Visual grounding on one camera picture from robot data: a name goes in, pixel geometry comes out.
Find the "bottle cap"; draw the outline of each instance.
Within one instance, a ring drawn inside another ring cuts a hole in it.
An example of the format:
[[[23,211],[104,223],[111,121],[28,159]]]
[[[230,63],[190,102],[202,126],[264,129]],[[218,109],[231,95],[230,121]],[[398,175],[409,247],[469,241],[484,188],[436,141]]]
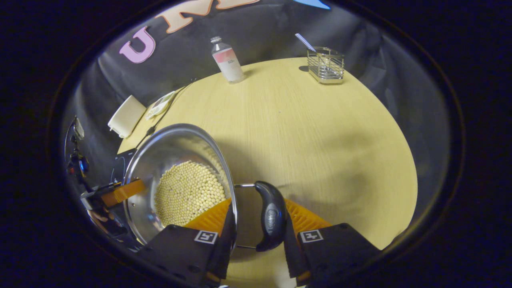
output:
[[[210,39],[210,41],[211,41],[212,43],[219,42],[220,40],[222,40],[222,38],[220,38],[220,37],[218,37],[218,36],[215,36],[215,37],[213,37],[212,39]]]

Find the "metal pot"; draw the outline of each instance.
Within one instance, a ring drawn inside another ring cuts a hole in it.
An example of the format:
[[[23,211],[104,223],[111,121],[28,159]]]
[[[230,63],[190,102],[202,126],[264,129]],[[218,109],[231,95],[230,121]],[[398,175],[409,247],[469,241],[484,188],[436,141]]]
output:
[[[208,133],[191,124],[167,126],[153,134],[135,153],[124,177],[124,184],[140,178],[146,189],[124,202],[126,218],[137,237],[146,245],[165,227],[156,215],[155,193],[162,174],[174,165],[193,161],[210,167],[224,187],[226,198],[231,198],[235,231],[238,226],[235,187],[255,187],[263,199],[263,240],[255,247],[266,251],[277,247],[284,239],[288,213],[281,193],[266,182],[233,185],[229,167],[222,153]]]

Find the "black pot handle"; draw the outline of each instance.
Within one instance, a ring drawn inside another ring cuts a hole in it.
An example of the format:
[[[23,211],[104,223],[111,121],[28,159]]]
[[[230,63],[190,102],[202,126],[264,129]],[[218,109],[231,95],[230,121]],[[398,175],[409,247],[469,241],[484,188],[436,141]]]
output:
[[[288,219],[285,200],[279,190],[263,181],[256,181],[254,184],[239,184],[235,187],[255,187],[263,200],[261,211],[263,239],[256,245],[256,251],[263,252],[279,246],[284,240]]]

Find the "light wood tabletop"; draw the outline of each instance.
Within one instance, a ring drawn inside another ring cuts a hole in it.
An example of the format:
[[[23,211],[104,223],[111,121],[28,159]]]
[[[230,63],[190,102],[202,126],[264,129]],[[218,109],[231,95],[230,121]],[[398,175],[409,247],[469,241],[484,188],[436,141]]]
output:
[[[409,225],[416,205],[410,148],[384,105],[354,76],[345,71],[343,84],[322,85],[299,69],[305,65],[306,58],[246,65],[247,78],[234,85],[221,73],[201,79],[177,96],[157,130],[199,126],[219,145],[235,183],[269,182],[383,249]],[[158,118],[143,117],[118,153],[134,148]],[[237,243],[256,245],[263,235],[261,199],[254,190],[236,194]],[[223,283],[295,287],[283,245],[263,253],[235,249]]]

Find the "wire basket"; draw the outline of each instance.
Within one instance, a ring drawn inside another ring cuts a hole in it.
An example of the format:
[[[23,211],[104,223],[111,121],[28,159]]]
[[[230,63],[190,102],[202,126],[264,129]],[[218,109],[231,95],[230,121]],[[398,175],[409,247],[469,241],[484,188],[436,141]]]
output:
[[[308,50],[309,74],[322,84],[341,84],[345,73],[345,56],[327,47]]]

